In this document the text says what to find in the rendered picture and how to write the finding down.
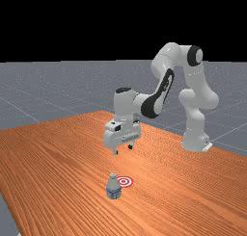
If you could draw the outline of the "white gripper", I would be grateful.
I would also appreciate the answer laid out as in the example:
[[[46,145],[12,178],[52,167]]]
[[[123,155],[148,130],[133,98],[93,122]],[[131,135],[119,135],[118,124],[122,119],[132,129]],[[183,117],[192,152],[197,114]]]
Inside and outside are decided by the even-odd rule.
[[[115,121],[112,119],[104,126],[104,145],[113,149],[118,155],[117,146],[130,143],[128,149],[133,149],[134,141],[141,138],[141,125],[138,118]]]

